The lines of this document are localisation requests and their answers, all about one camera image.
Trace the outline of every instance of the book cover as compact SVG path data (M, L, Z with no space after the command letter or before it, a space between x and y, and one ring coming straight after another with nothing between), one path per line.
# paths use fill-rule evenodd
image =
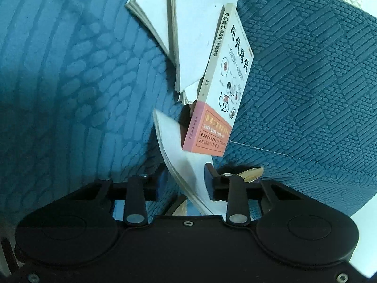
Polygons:
M182 149L223 156L254 55L234 4L224 7Z

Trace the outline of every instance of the cartoon character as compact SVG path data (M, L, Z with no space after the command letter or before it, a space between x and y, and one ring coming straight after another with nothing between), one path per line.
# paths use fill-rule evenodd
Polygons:
M237 91L236 91L236 101L241 98L241 86L238 85Z
M229 113L229 118L232 119L236 114L236 108L233 106L233 109Z
M228 82L228 84L227 84L227 93L224 94L224 96L223 96L222 92L221 92L220 93L220 97L219 97L219 106L220 106L220 109L223 112L227 113L229 111L228 101L229 101L229 98L233 97L233 96L234 96L234 88L232 89L231 82Z

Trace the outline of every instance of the cartoon illustration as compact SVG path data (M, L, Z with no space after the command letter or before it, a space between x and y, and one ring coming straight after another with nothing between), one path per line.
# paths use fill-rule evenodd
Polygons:
M224 57L221 62L221 75L226 76L228 74L228 70L229 70L229 61L226 57Z
M236 115L236 108L233 106L233 109L229 113L229 118L232 119Z
M236 91L236 101L241 98L241 85L238 85L237 91Z
M229 111L228 101L229 101L229 98L233 96L234 96L234 88L232 89L231 82L228 82L227 93L224 94L223 96L221 92L220 97L219 97L219 106L223 112L227 113Z

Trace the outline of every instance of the metal screw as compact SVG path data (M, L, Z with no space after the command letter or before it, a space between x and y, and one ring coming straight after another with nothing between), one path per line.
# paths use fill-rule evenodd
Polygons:
M28 281L30 283L39 283L39 277L36 274L29 274Z
M340 274L340 275L338 275L336 280L339 283L346 283L348 281L348 275L347 274Z

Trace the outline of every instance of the book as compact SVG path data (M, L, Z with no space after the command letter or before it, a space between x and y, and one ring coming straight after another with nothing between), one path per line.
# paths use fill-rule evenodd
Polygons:
M227 202L210 200L204 181L204 165L212 163L212 157L183 151L182 133L186 129L175 120L156 109L153 120L164 162L186 197L202 215L222 215L225 220Z
M128 0L126 8L150 30L162 50L175 64L170 0Z
M226 4L182 149L223 156L254 55L234 4Z
M171 0L128 0L129 9L150 30L164 53L176 65L172 31ZM197 100L201 82L192 82L181 92L178 101L183 105L192 104Z
M237 0L171 0L177 92L203 78L221 10L227 3L236 4Z

